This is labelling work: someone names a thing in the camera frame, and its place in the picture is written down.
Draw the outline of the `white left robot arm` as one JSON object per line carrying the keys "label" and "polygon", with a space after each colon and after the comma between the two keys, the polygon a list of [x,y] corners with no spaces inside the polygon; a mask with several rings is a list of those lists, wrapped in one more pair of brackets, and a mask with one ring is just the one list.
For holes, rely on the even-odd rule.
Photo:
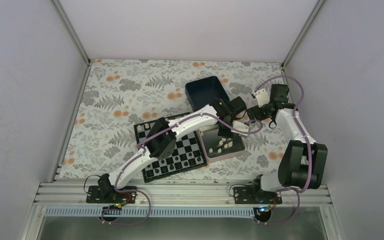
{"label": "white left robot arm", "polygon": [[119,191],[147,165],[169,157],[176,142],[189,133],[201,128],[217,125],[218,136],[232,138],[246,135],[249,127],[238,121],[238,115],[247,109],[241,97],[230,101],[214,99],[201,109],[180,118],[156,120],[148,137],[137,146],[137,152],[118,169],[105,173],[97,181],[99,198],[111,203],[119,197]]}

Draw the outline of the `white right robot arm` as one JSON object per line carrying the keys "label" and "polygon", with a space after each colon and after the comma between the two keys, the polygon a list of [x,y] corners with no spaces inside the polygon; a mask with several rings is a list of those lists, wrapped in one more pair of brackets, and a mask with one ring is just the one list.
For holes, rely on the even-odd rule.
{"label": "white right robot arm", "polygon": [[247,110],[251,120],[270,119],[279,127],[288,145],[278,170],[257,176],[251,185],[251,198],[258,204],[267,203],[269,197],[290,187],[300,192],[318,189],[322,184],[326,165],[327,146],[310,136],[300,119],[298,108],[288,99],[286,84],[273,84],[270,92],[259,89],[254,92],[257,106]]}

